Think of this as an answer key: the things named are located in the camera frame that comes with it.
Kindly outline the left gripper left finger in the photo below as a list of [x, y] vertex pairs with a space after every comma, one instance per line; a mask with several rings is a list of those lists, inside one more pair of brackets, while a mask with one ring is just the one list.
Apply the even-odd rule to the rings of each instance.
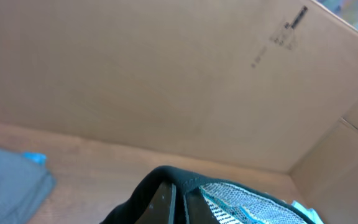
[[135, 224], [174, 224], [177, 188], [162, 182]]

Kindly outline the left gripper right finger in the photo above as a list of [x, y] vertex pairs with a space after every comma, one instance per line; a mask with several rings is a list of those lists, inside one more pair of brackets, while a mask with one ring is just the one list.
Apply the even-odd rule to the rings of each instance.
[[219, 224], [200, 189], [187, 193], [184, 201], [186, 224]]

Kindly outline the black shorts with mesh lining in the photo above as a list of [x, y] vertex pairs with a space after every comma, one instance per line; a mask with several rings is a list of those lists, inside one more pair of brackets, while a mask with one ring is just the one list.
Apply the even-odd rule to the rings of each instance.
[[130, 198], [114, 208], [102, 224], [135, 224], [162, 182], [177, 188], [174, 224], [186, 224], [184, 197], [194, 189], [201, 190], [219, 224], [315, 224], [291, 203], [269, 194], [172, 166], [159, 166], [146, 175]]

